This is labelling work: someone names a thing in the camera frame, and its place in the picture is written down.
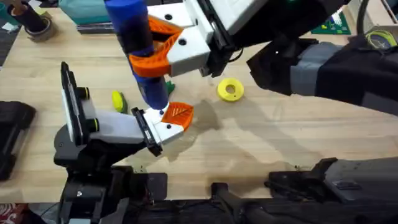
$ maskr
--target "orange gripper part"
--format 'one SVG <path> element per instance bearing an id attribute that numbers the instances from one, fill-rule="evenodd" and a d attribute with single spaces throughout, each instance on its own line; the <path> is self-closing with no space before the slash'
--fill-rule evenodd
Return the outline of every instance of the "orange gripper part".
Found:
<path id="1" fill-rule="evenodd" d="M 166 24 L 151 16 L 148 18 L 150 30 L 161 34 L 171 35 L 150 57 L 137 57 L 129 55 L 129 61 L 134 71 L 140 77 L 156 78 L 170 73 L 171 66 L 167 60 L 167 53 L 180 36 L 182 29 Z"/>
<path id="2" fill-rule="evenodd" d="M 191 125 L 193 118 L 193 106 L 186 103 L 170 103 L 166 113 L 163 115 L 162 122 L 181 125 L 186 131 Z"/>

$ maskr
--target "blue marker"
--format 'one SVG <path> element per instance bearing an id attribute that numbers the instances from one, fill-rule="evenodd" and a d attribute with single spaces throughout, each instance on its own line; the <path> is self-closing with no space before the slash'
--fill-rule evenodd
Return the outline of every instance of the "blue marker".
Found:
<path id="1" fill-rule="evenodd" d="M 127 58 L 150 57 L 154 45 L 145 0 L 105 0 L 105 6 Z M 165 78 L 140 77 L 130 67 L 145 102 L 156 110 L 165 108 L 169 103 Z"/>

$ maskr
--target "black case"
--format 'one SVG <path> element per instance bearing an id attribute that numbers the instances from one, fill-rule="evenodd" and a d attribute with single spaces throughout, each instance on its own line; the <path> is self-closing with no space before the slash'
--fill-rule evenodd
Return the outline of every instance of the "black case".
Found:
<path id="1" fill-rule="evenodd" d="M 14 148 L 21 131 L 27 129 L 35 108 L 21 102 L 0 101 L 0 180 L 10 177 L 19 148 Z"/>

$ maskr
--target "screw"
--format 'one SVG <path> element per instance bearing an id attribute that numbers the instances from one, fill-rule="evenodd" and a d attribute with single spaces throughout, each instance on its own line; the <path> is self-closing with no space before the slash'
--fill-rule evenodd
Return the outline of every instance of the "screw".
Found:
<path id="1" fill-rule="evenodd" d="M 167 20 L 172 20 L 172 19 L 173 19 L 173 16 L 170 15 L 170 14 L 166 14 L 166 15 L 164 16 L 164 18 L 167 19 Z"/>
<path id="2" fill-rule="evenodd" d="M 180 40 L 178 40 L 178 43 L 179 43 L 181 46 L 184 46 L 184 45 L 187 44 L 187 41 L 186 41 L 185 39 L 180 39 Z"/>

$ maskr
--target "table surface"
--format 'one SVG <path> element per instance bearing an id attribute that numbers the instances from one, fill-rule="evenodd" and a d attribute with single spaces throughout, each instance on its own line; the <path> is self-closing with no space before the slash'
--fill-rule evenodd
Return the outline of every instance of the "table surface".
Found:
<path id="1" fill-rule="evenodd" d="M 37 109 L 10 180 L 0 183 L 0 202 L 58 202 L 67 173 L 53 163 L 53 138 L 65 124 L 60 64 L 70 65 L 77 83 L 88 86 L 98 109 L 112 110 L 112 90 L 130 107 L 147 108 L 114 35 L 80 35 L 59 9 L 49 9 L 59 26 L 56 37 L 36 44 L 18 35 L 0 71 L 0 100 L 21 101 Z M 308 35 L 345 44 L 343 35 Z M 168 198 L 208 198 L 212 182 L 227 182 L 242 197 L 270 197 L 264 187 L 270 171 L 311 169 L 320 159 L 373 159 L 398 155 L 398 118 L 346 103 L 315 97 L 284 96 L 254 83 L 248 48 L 221 78 L 198 71 L 173 78 L 172 101 L 190 103 L 195 118 L 185 135 L 166 145 L 160 157 L 148 150 L 119 164 L 139 172 L 169 175 Z M 221 101 L 216 86 L 235 77 L 244 98 Z"/>

